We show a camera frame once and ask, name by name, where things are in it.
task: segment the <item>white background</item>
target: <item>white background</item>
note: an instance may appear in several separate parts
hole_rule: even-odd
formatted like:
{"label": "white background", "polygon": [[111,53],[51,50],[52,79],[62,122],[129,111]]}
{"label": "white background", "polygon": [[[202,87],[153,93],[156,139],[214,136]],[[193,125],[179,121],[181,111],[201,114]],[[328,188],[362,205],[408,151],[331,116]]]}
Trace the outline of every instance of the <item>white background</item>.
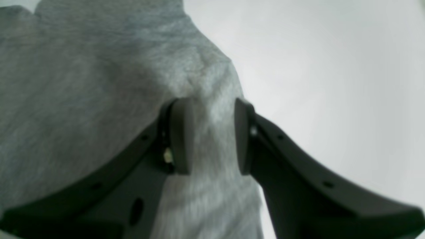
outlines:
{"label": "white background", "polygon": [[[0,0],[0,6],[19,3],[34,11],[37,2]],[[201,32],[233,60],[258,114],[345,178],[425,208],[425,14],[419,1],[184,4]],[[265,238],[274,238],[266,211],[262,219]]]}

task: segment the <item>mounting hole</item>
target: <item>mounting hole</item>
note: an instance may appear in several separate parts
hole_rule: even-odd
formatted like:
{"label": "mounting hole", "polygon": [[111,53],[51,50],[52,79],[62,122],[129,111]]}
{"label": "mounting hole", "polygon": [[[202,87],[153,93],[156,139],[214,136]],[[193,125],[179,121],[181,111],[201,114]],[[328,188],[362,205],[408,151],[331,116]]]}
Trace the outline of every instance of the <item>mounting hole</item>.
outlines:
{"label": "mounting hole", "polygon": [[327,188],[333,188],[335,186],[333,183],[328,182],[328,181],[324,181],[323,185]]}
{"label": "mounting hole", "polygon": [[90,187],[90,189],[93,190],[93,191],[96,191],[96,190],[100,189],[101,187],[103,187],[103,184],[101,182],[97,182],[97,183],[93,184]]}
{"label": "mounting hole", "polygon": [[143,207],[144,203],[142,199],[137,198],[133,202],[133,206],[131,207],[130,211],[130,226],[134,226],[139,222],[143,213]]}

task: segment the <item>black plastic arm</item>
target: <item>black plastic arm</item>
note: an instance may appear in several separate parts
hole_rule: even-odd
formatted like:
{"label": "black plastic arm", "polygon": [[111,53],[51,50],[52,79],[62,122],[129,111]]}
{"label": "black plastic arm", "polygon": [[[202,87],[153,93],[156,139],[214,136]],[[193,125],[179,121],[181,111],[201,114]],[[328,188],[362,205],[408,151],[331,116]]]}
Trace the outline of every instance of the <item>black plastic arm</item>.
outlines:
{"label": "black plastic arm", "polygon": [[[187,98],[168,101],[109,163],[62,191],[8,209],[0,229],[25,239],[147,239],[166,177],[190,171],[191,110]],[[166,150],[173,163],[165,162]]]}
{"label": "black plastic arm", "polygon": [[325,168],[280,128],[235,102],[239,168],[263,188],[279,239],[412,239],[423,211],[362,188]]}

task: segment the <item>gray fabric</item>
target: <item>gray fabric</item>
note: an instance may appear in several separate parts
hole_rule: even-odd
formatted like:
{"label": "gray fabric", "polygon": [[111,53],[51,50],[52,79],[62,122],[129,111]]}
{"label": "gray fabric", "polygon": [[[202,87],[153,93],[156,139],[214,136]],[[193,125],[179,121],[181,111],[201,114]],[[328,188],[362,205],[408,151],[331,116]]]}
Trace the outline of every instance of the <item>gray fabric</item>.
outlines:
{"label": "gray fabric", "polygon": [[164,186],[152,238],[262,238],[257,184],[237,168],[232,62],[180,0],[43,0],[0,8],[0,206],[90,174],[193,97],[190,177]]}

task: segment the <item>wrinkled cloth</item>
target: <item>wrinkled cloth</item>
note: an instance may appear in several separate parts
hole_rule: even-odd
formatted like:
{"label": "wrinkled cloth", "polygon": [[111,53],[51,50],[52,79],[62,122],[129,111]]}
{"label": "wrinkled cloth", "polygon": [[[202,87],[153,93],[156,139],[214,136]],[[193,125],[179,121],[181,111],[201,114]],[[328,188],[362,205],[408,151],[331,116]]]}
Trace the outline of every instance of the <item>wrinkled cloth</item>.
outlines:
{"label": "wrinkled cloth", "polygon": [[0,8],[0,208],[103,166],[173,97],[192,97],[190,176],[164,185],[151,238],[262,238],[258,185],[238,171],[232,61],[180,0],[43,0]]}

